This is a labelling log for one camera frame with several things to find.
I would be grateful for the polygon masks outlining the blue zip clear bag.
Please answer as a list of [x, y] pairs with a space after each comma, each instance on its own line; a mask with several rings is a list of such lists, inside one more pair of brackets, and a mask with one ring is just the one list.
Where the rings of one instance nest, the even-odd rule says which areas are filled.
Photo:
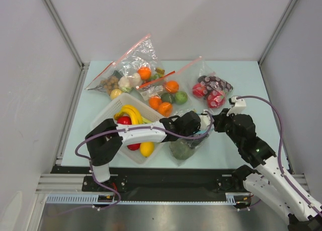
[[174, 119], [176, 130], [180, 135], [174, 142], [170, 142], [170, 155], [177, 166], [190, 159], [201, 148], [213, 130], [211, 115], [208, 111], [197, 114], [194, 111], [185, 113]]

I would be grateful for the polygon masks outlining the yellow fake banana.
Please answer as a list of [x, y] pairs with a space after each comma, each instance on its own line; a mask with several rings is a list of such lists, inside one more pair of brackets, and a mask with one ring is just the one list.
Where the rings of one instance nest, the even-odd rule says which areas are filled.
[[119, 120], [121, 117], [128, 115], [131, 119], [131, 123], [134, 125], [143, 124], [143, 118], [140, 112], [132, 105], [125, 105], [121, 110], [116, 113], [113, 118]]

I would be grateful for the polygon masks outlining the red fake apple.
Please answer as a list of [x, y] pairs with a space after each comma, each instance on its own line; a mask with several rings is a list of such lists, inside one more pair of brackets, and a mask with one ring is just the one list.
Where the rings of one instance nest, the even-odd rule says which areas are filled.
[[123, 125], [131, 125], [132, 121], [131, 118], [129, 116], [121, 116], [118, 120], [117, 120], [118, 124], [123, 124]]

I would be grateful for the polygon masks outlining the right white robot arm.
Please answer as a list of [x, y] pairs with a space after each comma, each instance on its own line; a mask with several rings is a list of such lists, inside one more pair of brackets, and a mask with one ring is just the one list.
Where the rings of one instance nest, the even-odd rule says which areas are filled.
[[247, 190], [274, 210], [288, 230], [321, 230], [321, 203], [314, 199], [283, 166], [273, 149], [256, 134], [249, 115], [214, 115], [214, 130], [226, 133], [246, 162], [233, 173], [232, 186]]

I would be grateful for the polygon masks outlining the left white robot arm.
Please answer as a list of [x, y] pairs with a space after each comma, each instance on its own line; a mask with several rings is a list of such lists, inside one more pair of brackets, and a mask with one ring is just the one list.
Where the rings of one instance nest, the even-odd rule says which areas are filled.
[[111, 185], [109, 162], [123, 147], [144, 142], [174, 142], [179, 138], [195, 140], [197, 133], [204, 133], [211, 123], [206, 113], [194, 111], [183, 116], [162, 118], [156, 122], [139, 125], [117, 124], [106, 119], [85, 136], [90, 154], [93, 185], [100, 191]]

